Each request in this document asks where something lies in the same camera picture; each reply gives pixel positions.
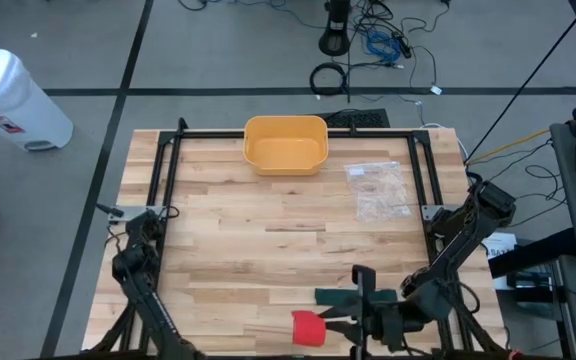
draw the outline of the gray floor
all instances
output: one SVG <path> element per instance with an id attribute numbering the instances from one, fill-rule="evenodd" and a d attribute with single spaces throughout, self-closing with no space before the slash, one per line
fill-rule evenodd
<path id="1" fill-rule="evenodd" d="M 434 0 L 387 0 L 396 23 L 404 16 L 430 19 L 442 11 Z M 304 22 L 321 25 L 323 0 L 290 0 Z M 19 55 L 43 88 L 119 88 L 144 0 L 0 0 L 0 47 Z M 440 87 L 517 87 L 574 18 L 567 0 L 455 0 L 438 30 L 413 33 L 411 41 L 437 58 Z M 310 71 L 328 58 L 316 47 L 320 30 L 299 25 L 265 5 L 209 3 L 190 13 L 175 0 L 154 0 L 137 60 L 133 88 L 307 87 Z M 353 62 L 370 59 L 353 47 Z M 432 63 L 419 54 L 415 86 L 429 86 Z M 408 86 L 412 62 L 402 70 L 358 70 L 356 86 Z M 323 76 L 334 83 L 336 78 Z M 530 84 L 576 86 L 576 27 Z M 457 129 L 468 149 L 503 109 L 510 96 L 408 96 L 423 103 L 426 122 Z M 60 96 L 54 101 L 75 124 L 71 143 L 60 151 L 27 154 L 0 139 L 0 359 L 38 356 L 73 239 L 115 104 L 114 96 Z M 478 154 L 550 123 L 563 122 L 576 95 L 522 96 Z M 192 128 L 240 128 L 259 114 L 386 108 L 393 127 L 420 125 L 414 105 L 395 96 L 378 101 L 354 97 L 129 96 L 105 172 L 99 201 L 114 203 L 130 135 L 136 128 L 173 128 L 183 116 Z M 520 149 L 531 148 L 539 138 Z M 492 176 L 510 160 L 473 167 Z M 541 164 L 556 171 L 544 148 L 499 177 L 514 195 L 548 193 L 554 184 L 524 173 Z M 516 219 L 551 206 L 539 198 L 520 200 Z M 59 354 L 79 350 L 101 261 L 104 217 L 97 214 L 59 342 Z M 570 226 L 562 206 L 514 228 L 537 239 Z M 502 298 L 511 345 L 524 351 L 557 338 L 552 321 L 537 319 Z M 556 354 L 557 345 L 538 351 Z"/>

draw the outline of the clear plastic bag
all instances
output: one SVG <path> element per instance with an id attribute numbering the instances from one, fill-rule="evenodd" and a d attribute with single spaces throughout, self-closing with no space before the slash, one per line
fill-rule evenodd
<path id="1" fill-rule="evenodd" d="M 398 162 L 346 165 L 345 169 L 357 201 L 358 221 L 388 221 L 410 216 L 406 186 Z"/>

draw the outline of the green cloth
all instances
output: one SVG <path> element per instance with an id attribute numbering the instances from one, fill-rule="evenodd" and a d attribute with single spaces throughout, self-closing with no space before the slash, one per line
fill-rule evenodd
<path id="1" fill-rule="evenodd" d="M 357 290 L 351 289 L 315 289 L 315 302 L 317 305 L 342 306 L 346 300 L 357 296 Z M 368 297 L 370 302 L 397 301 L 395 290 L 375 290 Z"/>

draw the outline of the white paper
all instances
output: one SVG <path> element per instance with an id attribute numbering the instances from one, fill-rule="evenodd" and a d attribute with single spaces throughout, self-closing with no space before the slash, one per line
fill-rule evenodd
<path id="1" fill-rule="evenodd" d="M 435 95 L 441 95 L 442 91 L 440 87 L 433 85 L 430 88 L 430 91 L 432 91 Z"/>
<path id="2" fill-rule="evenodd" d="M 492 235 L 485 238 L 482 243 L 488 249 L 488 260 L 490 260 L 501 254 L 505 254 L 508 251 L 515 250 L 517 238 L 515 237 L 515 234 L 494 232 Z M 494 279 L 493 283 L 497 290 L 512 290 L 512 288 L 508 286 L 505 276 Z"/>
<path id="3" fill-rule="evenodd" d="M 364 169 L 362 168 L 351 168 L 348 170 L 351 176 L 359 176 L 364 174 Z"/>

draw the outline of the wooden tabletop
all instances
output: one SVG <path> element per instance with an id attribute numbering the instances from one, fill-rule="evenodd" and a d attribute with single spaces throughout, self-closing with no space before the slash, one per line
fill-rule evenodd
<path id="1" fill-rule="evenodd" d="M 455 132 L 429 133 L 444 202 L 461 204 L 468 184 Z M 158 137 L 157 130 L 135 131 L 118 204 L 146 203 Z M 180 216 L 168 225 L 160 297 L 181 334 L 208 354 L 347 355 L 350 343 L 331 332 L 321 348 L 292 345 L 291 311 L 325 309 L 314 305 L 314 289 L 350 286 L 353 264 L 376 269 L 377 287 L 398 292 L 408 274 L 428 264 L 407 143 L 330 139 L 319 174 L 260 177 L 243 159 L 242 141 L 183 139 L 172 198 Z M 432 201 L 421 146 L 418 152 Z M 344 165 L 387 161 L 401 164 L 412 215 L 358 222 Z M 165 161 L 160 188 L 167 167 Z M 84 349 L 103 337 L 126 304 L 110 272 L 115 253 L 114 246 L 107 246 Z M 459 276 L 481 299 L 477 319 L 503 345 L 503 321 L 483 250 L 472 254 Z M 469 295 L 464 296 L 472 306 Z M 451 328 L 459 346 L 454 318 Z M 136 340 L 139 332 L 134 333 Z M 435 323 L 406 338 L 424 350 L 439 346 Z M 370 351 L 387 354 L 379 345 Z"/>

